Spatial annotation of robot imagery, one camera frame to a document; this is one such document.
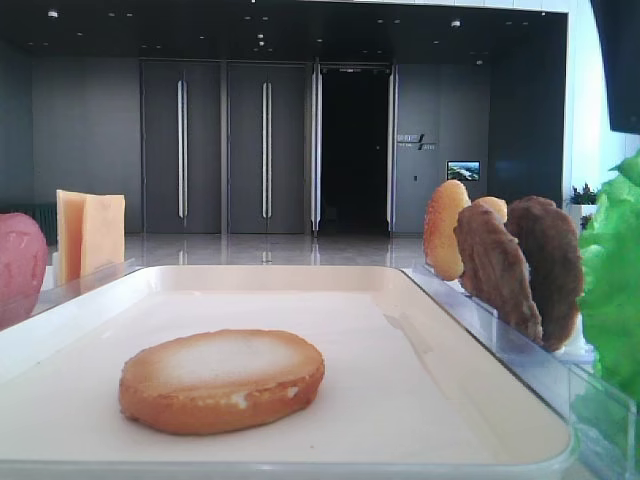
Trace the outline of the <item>grey double door right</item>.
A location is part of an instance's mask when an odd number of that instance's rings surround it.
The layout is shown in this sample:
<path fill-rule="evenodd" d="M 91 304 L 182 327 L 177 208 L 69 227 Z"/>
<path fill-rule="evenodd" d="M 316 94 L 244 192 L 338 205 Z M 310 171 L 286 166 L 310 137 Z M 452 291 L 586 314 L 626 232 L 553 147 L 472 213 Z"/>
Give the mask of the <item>grey double door right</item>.
<path fill-rule="evenodd" d="M 301 234 L 305 70 L 229 67 L 229 220 L 236 234 Z"/>

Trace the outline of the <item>black wall monitor corner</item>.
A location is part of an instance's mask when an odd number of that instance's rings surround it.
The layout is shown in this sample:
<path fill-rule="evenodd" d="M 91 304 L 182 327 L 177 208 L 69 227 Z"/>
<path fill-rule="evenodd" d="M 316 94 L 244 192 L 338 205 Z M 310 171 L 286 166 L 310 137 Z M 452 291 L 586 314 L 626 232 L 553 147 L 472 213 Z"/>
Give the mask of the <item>black wall monitor corner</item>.
<path fill-rule="evenodd" d="M 591 0 L 598 30 L 609 122 L 613 131 L 639 133 L 639 0 Z"/>

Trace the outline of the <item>grey double door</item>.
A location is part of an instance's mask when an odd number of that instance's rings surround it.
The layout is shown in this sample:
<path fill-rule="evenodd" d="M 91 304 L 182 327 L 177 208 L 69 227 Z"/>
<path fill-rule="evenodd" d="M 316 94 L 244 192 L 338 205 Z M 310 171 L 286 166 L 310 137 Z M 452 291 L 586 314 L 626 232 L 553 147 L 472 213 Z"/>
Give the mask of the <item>grey double door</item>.
<path fill-rule="evenodd" d="M 229 220 L 236 234 L 301 234 L 305 70 L 229 67 Z"/>
<path fill-rule="evenodd" d="M 141 74 L 146 231 L 217 234 L 220 67 L 148 61 Z"/>

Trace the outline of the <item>front yellow cheese slice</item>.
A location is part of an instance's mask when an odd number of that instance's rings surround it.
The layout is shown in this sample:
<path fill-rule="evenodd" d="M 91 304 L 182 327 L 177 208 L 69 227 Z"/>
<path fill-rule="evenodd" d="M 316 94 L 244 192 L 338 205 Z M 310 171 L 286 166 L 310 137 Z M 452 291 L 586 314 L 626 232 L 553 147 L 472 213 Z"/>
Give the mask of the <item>front yellow cheese slice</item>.
<path fill-rule="evenodd" d="M 125 197 L 86 195 L 81 237 L 80 275 L 124 261 Z"/>

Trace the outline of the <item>rear yellow cheese slice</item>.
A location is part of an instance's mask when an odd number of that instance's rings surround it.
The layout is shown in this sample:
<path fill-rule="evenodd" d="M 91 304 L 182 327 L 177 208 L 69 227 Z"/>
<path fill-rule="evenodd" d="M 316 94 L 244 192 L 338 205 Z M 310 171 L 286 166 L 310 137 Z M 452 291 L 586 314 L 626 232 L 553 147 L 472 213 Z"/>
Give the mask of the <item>rear yellow cheese slice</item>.
<path fill-rule="evenodd" d="M 97 269 L 84 250 L 84 216 L 96 195 L 65 190 L 56 191 L 59 284 L 77 280 Z"/>

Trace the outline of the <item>clear acrylic left rack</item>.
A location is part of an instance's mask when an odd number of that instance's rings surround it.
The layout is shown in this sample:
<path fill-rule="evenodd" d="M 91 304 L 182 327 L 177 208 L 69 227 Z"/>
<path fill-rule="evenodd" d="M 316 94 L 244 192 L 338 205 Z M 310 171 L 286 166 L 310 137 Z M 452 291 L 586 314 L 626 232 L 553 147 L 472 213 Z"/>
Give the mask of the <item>clear acrylic left rack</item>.
<path fill-rule="evenodd" d="M 58 279 L 60 261 L 57 252 L 52 254 L 51 262 L 51 265 L 46 266 L 43 285 L 31 316 L 36 316 L 141 269 L 135 259 L 129 259 L 122 263 L 101 267 L 79 279 L 60 283 Z"/>

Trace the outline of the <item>white plastic tray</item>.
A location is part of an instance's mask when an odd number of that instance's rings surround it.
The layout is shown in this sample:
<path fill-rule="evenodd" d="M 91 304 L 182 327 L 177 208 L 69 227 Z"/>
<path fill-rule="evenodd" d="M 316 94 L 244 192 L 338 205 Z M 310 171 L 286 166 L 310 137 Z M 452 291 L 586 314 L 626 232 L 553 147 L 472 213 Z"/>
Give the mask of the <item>white plastic tray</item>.
<path fill-rule="evenodd" d="M 407 274 L 149 267 L 1 334 L 5 479 L 558 479 L 569 423 Z"/>

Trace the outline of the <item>grey double door left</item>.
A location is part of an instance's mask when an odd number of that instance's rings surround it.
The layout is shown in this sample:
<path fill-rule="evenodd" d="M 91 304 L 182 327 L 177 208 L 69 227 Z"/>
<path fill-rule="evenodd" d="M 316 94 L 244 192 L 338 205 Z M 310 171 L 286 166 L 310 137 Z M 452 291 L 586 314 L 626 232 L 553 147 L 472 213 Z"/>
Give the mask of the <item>grey double door left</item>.
<path fill-rule="evenodd" d="M 148 61 L 141 74 L 146 231 L 217 234 L 220 67 Z"/>

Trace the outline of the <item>rear brown meat patty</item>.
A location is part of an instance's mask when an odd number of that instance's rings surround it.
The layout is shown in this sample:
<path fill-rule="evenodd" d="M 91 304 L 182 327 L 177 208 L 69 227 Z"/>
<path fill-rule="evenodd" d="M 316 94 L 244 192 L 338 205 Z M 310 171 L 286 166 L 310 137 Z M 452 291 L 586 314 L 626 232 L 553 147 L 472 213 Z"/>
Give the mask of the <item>rear brown meat patty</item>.
<path fill-rule="evenodd" d="M 576 228 L 554 201 L 527 196 L 508 206 L 506 229 L 518 240 L 529 266 L 543 346 L 557 351 L 574 332 L 584 291 Z"/>

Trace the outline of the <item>front brown meat patty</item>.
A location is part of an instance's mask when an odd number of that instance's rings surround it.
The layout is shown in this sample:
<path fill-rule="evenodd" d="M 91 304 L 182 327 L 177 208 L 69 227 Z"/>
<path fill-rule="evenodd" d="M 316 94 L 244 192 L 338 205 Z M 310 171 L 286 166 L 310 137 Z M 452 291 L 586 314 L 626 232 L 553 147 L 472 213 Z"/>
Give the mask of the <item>front brown meat patty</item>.
<path fill-rule="evenodd" d="M 540 345 L 542 319 L 532 299 L 526 260 L 498 214 L 473 203 L 459 212 L 454 234 L 463 263 L 463 288 Z"/>

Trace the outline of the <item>brown meat patty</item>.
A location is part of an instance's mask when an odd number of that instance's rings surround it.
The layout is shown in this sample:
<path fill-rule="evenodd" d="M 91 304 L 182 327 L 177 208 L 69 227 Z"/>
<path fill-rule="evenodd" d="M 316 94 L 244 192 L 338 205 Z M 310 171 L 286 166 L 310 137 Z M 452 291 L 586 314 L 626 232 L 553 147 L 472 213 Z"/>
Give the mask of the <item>brown meat patty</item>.
<path fill-rule="evenodd" d="M 574 332 L 584 291 L 576 228 L 554 201 L 527 196 L 508 206 L 506 229 L 518 240 L 529 266 L 543 346 L 557 351 Z"/>
<path fill-rule="evenodd" d="M 463 288 L 540 345 L 542 319 L 532 299 L 526 260 L 498 214 L 473 203 L 459 212 L 454 234 L 463 263 Z"/>

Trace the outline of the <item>potted plants in planter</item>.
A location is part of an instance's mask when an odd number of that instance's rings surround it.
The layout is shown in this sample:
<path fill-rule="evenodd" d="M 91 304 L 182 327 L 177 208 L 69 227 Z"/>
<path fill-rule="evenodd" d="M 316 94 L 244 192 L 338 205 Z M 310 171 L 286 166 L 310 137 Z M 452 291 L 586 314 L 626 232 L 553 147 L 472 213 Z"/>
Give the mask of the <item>potted plants in planter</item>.
<path fill-rule="evenodd" d="M 587 183 L 581 189 L 573 187 L 568 207 L 569 216 L 575 223 L 577 232 L 581 233 L 597 211 L 597 192 Z"/>

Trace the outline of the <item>green lettuce leaf in rack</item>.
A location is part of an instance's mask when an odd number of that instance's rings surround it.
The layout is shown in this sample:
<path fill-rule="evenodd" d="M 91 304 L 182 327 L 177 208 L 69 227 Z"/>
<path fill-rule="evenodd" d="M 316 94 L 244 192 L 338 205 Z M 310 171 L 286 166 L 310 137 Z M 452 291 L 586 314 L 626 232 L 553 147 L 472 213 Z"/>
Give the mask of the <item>green lettuce leaf in rack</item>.
<path fill-rule="evenodd" d="M 579 298 L 596 371 L 639 399 L 639 156 L 616 165 L 597 211 L 579 239 L 584 294 Z"/>

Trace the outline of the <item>small wall display screen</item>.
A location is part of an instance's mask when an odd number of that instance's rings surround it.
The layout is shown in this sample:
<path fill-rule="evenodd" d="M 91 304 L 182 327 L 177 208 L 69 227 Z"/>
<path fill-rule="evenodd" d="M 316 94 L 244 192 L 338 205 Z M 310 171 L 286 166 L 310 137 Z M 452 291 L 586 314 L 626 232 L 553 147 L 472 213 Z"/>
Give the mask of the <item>small wall display screen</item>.
<path fill-rule="evenodd" d="M 480 180 L 481 164 L 479 161 L 448 161 L 447 179 L 461 182 Z"/>

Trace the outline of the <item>bun slice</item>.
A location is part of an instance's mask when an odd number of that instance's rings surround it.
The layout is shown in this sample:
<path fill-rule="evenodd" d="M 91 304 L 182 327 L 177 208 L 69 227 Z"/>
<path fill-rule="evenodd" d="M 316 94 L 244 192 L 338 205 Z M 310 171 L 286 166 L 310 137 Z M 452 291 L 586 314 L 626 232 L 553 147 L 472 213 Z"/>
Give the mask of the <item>bun slice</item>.
<path fill-rule="evenodd" d="M 470 204 L 466 187 L 458 180 L 442 183 L 428 203 L 423 234 L 425 261 L 442 280 L 453 281 L 462 274 L 454 227 L 459 212 Z"/>
<path fill-rule="evenodd" d="M 325 374 L 321 352 L 282 330 L 225 329 L 146 348 L 124 365 L 121 413 L 153 429 L 209 435 L 307 408 Z"/>
<path fill-rule="evenodd" d="M 473 201 L 474 204 L 482 205 L 492 210 L 504 224 L 508 218 L 507 202 L 501 198 L 484 196 Z"/>

